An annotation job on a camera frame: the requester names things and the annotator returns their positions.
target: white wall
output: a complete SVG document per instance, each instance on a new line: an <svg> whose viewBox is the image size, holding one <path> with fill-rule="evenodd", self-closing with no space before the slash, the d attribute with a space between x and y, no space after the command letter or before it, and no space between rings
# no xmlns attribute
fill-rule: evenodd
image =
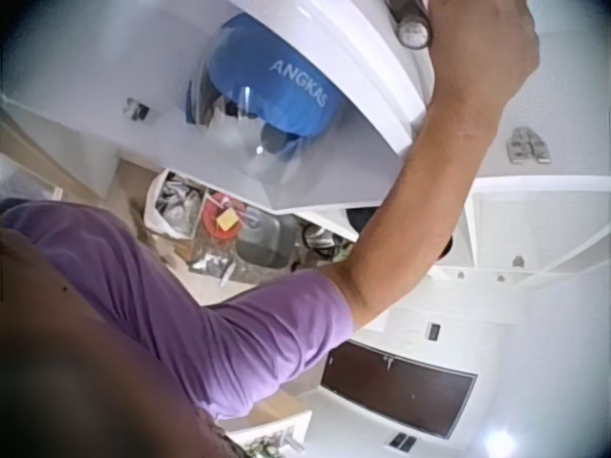
<svg viewBox="0 0 611 458"><path fill-rule="evenodd" d="M66 172L106 197L115 176L119 147L107 140L68 129L15 105L3 109L24 133Z"/></svg>
<svg viewBox="0 0 611 458"><path fill-rule="evenodd" d="M392 308L384 332L361 330L353 339L412 360L477 374L450 440L431 438L462 448L472 441L494 398L511 327L534 294L500 283L425 279ZM437 342L426 339L431 322L441 324Z"/></svg>
<svg viewBox="0 0 611 458"><path fill-rule="evenodd" d="M286 453L287 458L397 458L395 451L384 448L387 440L404 428L395 428L375 415L367 414L359 407L322 390L307 393L299 398L313 412L307 436L305 454ZM458 458L455 448L426 442L422 434L410 453L410 458Z"/></svg>
<svg viewBox="0 0 611 458"><path fill-rule="evenodd" d="M537 291L470 457L507 428L519 458L599 456L609 432L609 267Z"/></svg>

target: cabinet door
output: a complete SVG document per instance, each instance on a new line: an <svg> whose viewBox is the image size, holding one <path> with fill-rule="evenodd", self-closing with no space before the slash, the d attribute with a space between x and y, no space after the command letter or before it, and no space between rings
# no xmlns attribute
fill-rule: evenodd
<svg viewBox="0 0 611 458"><path fill-rule="evenodd" d="M407 427L449 438L475 378L345 343L330 353L323 386Z"/></svg>

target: purple shirt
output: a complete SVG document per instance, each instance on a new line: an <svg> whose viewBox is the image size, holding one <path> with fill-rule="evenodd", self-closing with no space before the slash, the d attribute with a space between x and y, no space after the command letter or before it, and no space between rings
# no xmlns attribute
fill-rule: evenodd
<svg viewBox="0 0 611 458"><path fill-rule="evenodd" d="M3 225L28 238L107 323L153 353L215 419L247 414L353 332L346 300L314 271L210 309L106 211L31 202L6 212Z"/></svg>

